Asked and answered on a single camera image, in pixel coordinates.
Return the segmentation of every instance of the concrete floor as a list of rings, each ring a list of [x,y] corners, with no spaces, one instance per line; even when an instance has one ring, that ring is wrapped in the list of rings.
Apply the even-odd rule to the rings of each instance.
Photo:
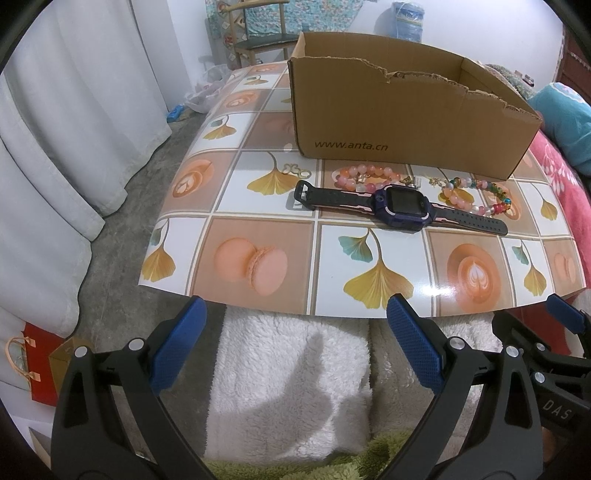
[[[146,338],[162,320],[173,318],[187,297],[139,286],[148,240],[164,194],[204,115],[193,113],[170,124],[172,136],[127,184],[123,206],[105,219],[92,242],[92,261],[79,294],[76,335],[93,342],[96,352],[120,349],[133,337]],[[195,452],[205,450],[205,424],[217,344],[225,306],[208,303],[207,325],[172,389],[161,399]],[[136,450],[149,456],[121,388],[113,393]]]

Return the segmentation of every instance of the pink beaded bracelet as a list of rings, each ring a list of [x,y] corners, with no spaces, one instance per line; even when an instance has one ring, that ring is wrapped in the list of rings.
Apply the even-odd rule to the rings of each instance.
[[[367,181],[368,179],[377,179],[379,181]],[[418,179],[413,180],[410,176],[402,178],[402,175],[393,171],[391,167],[361,164],[356,167],[341,168],[336,176],[336,185],[348,192],[373,193],[390,184],[413,184],[418,188],[416,180]]]

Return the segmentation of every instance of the pink blanket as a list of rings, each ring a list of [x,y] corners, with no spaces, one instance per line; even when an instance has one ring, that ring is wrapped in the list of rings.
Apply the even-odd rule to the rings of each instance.
[[[530,145],[530,151],[544,170],[562,205],[579,249],[585,280],[587,285],[591,285],[591,203],[587,191],[558,148],[541,131],[538,131]],[[569,303],[574,298],[576,295],[569,299]],[[555,353],[571,354],[564,337],[564,328],[546,312],[544,304],[518,307],[513,313],[550,344]]]

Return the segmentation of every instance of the blue gripper pad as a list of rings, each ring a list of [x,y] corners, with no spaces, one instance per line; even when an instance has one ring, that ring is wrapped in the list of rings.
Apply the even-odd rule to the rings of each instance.
[[[546,300],[546,310],[575,335],[585,332],[585,315],[566,303],[556,293]]]
[[[206,319],[207,306],[203,299],[196,297],[184,308],[182,317],[152,358],[150,386],[155,395],[173,386],[205,327]]]
[[[396,340],[421,385],[437,395],[445,383],[441,374],[443,363],[413,314],[396,297],[388,301],[386,316]]]

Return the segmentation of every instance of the watch strap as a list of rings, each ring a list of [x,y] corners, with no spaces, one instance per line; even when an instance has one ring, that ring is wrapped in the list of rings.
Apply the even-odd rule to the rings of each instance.
[[[374,196],[371,193],[322,189],[305,180],[296,184],[294,198],[311,210],[315,207],[332,207],[374,213]]]
[[[432,203],[431,207],[434,215],[432,225],[460,226],[475,232],[494,233],[500,236],[508,233],[507,225],[502,220],[475,215],[439,203]]]

